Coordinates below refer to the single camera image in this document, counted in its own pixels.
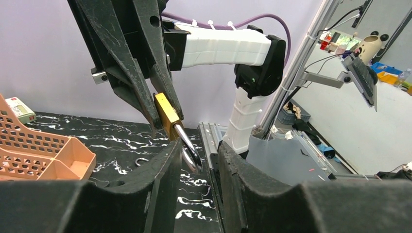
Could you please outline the monitor on arm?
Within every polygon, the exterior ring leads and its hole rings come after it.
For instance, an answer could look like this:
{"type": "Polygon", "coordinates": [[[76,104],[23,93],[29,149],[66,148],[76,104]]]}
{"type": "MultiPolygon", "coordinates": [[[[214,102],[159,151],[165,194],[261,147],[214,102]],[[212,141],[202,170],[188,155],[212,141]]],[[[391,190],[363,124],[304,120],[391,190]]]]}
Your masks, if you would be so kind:
{"type": "Polygon", "coordinates": [[[331,78],[318,73],[303,71],[300,86],[306,82],[318,83],[330,87],[341,88],[344,84],[353,83],[369,107],[378,110],[377,101],[377,74],[359,57],[350,54],[341,61],[344,70],[337,78],[331,78]]]}

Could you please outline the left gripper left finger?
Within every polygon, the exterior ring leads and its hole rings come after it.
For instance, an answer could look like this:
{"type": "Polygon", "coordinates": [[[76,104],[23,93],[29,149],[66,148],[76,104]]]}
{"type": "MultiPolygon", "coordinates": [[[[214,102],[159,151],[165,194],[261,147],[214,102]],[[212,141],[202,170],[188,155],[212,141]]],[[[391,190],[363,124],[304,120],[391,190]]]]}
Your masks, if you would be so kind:
{"type": "Polygon", "coordinates": [[[172,233],[182,141],[106,187],[89,181],[0,184],[3,233],[172,233]]]}

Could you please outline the brass padlock with keys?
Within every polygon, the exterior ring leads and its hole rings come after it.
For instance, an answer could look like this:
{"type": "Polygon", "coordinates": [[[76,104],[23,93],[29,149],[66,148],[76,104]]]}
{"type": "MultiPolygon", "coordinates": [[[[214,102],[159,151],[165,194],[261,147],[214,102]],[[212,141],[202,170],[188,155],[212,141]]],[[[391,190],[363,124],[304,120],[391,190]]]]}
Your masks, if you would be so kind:
{"type": "Polygon", "coordinates": [[[164,93],[154,94],[154,103],[168,138],[171,141],[178,138],[182,140],[183,160],[192,172],[197,174],[201,173],[203,171],[203,166],[200,154],[185,132],[180,117],[172,107],[166,95],[164,93]]]}

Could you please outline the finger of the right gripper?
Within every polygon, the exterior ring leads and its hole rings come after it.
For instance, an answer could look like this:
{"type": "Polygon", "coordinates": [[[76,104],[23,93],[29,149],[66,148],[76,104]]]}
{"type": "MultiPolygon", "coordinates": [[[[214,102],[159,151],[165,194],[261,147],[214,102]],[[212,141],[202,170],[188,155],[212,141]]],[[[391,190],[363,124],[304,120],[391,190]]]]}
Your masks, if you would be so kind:
{"type": "Polygon", "coordinates": [[[166,95],[179,117],[183,111],[172,83],[172,76],[167,62],[161,13],[166,8],[166,0],[135,0],[134,9],[146,40],[149,54],[154,64],[150,66],[151,82],[157,92],[166,95]]]}
{"type": "Polygon", "coordinates": [[[97,71],[105,71],[117,97],[143,114],[152,133],[162,129],[144,74],[127,44],[110,0],[71,0],[69,6],[97,71]]]}

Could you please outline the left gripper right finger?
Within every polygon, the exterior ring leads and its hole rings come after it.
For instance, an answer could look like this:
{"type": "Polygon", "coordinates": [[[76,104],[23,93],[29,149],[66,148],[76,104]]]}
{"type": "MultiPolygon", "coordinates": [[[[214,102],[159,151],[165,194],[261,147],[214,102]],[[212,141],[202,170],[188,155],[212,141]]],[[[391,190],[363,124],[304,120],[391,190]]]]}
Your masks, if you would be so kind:
{"type": "Polygon", "coordinates": [[[218,148],[227,233],[409,233],[412,183],[407,180],[282,183],[218,148]]]}

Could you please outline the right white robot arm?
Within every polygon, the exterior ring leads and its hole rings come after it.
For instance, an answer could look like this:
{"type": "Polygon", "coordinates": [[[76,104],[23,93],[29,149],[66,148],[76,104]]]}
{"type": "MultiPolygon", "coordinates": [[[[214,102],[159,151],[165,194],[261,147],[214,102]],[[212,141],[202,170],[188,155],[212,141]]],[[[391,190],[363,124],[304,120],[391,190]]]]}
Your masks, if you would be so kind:
{"type": "Polygon", "coordinates": [[[172,71],[200,65],[234,65],[236,99],[223,136],[239,155],[265,99],[280,86],[290,40],[265,35],[248,19],[214,25],[165,12],[165,0],[70,0],[71,12],[94,63],[117,97],[143,114],[152,130],[165,125],[150,80],[179,117],[183,111],[172,71]]]}

